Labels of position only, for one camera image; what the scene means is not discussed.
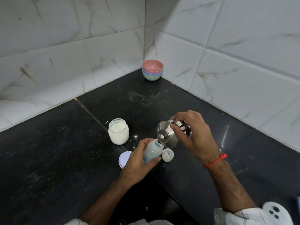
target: sleeve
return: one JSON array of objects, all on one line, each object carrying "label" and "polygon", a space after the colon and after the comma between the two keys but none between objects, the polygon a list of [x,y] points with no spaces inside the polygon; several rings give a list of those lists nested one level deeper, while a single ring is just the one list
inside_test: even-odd
[{"label": "sleeve", "polygon": [[214,221],[215,225],[275,225],[274,219],[261,208],[247,208],[234,214],[216,208]]},{"label": "sleeve", "polygon": [[80,219],[73,219],[70,222],[66,223],[65,225],[89,225],[86,222],[83,222]]}]

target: jar rim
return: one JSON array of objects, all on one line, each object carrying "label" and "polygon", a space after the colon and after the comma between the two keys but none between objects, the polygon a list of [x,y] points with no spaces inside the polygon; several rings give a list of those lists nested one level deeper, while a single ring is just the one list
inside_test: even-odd
[{"label": "jar rim", "polygon": [[[113,131],[113,130],[111,130],[110,127],[111,127],[111,125],[113,125],[113,122],[115,122],[115,121],[122,121],[122,122],[124,122],[125,123],[124,128],[122,130],[120,130],[120,131]],[[126,121],[124,119],[122,119],[122,118],[115,118],[115,119],[113,119],[113,120],[110,121],[110,123],[108,125],[108,129],[110,131],[114,132],[114,133],[120,133],[120,132],[122,132],[122,131],[124,131],[126,129],[126,125],[127,124],[126,124]]]}]

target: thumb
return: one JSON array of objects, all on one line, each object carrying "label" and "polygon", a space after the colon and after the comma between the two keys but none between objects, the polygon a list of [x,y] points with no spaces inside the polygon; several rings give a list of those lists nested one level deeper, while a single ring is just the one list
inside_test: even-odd
[{"label": "thumb", "polygon": [[159,162],[160,160],[161,160],[161,157],[160,157],[160,156],[151,159],[151,160],[146,164],[147,171],[149,172],[153,167],[155,167],[156,164],[158,164],[158,162]]},{"label": "thumb", "polygon": [[173,129],[175,136],[187,147],[192,148],[192,139],[190,139],[177,125],[171,124],[171,129]]}]

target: kettle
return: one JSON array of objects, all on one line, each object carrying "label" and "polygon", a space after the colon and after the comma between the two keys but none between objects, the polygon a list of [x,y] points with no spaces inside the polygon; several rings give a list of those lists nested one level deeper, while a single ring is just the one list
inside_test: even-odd
[{"label": "kettle", "polygon": [[173,148],[178,144],[178,138],[175,136],[173,129],[171,129],[171,124],[177,125],[188,137],[192,136],[190,126],[185,121],[175,122],[172,118],[169,121],[160,122],[156,128],[157,138],[166,148]]}]

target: marble tile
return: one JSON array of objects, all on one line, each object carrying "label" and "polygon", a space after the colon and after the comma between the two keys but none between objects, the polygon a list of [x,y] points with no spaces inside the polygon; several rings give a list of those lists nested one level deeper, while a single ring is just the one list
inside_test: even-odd
[{"label": "marble tile", "polygon": [[204,46],[221,0],[146,0],[145,24]]},{"label": "marble tile", "polygon": [[13,126],[13,124],[0,114],[0,132],[4,131],[12,126]]},{"label": "marble tile", "polygon": [[189,92],[258,128],[300,95],[300,82],[205,49]]},{"label": "marble tile", "polygon": [[226,0],[207,48],[300,79],[300,0]]},{"label": "marble tile", "polygon": [[271,117],[258,129],[300,152],[300,98]]},{"label": "marble tile", "polygon": [[81,39],[70,0],[0,0],[0,56]]},{"label": "marble tile", "polygon": [[163,63],[162,77],[188,90],[203,48],[164,33],[145,29],[145,60],[156,59]]},{"label": "marble tile", "polygon": [[0,113],[13,124],[96,87],[83,41],[0,58]]},{"label": "marble tile", "polygon": [[140,28],[145,22],[145,0],[73,0],[84,39]]},{"label": "marble tile", "polygon": [[144,27],[83,40],[97,87],[142,67]]}]

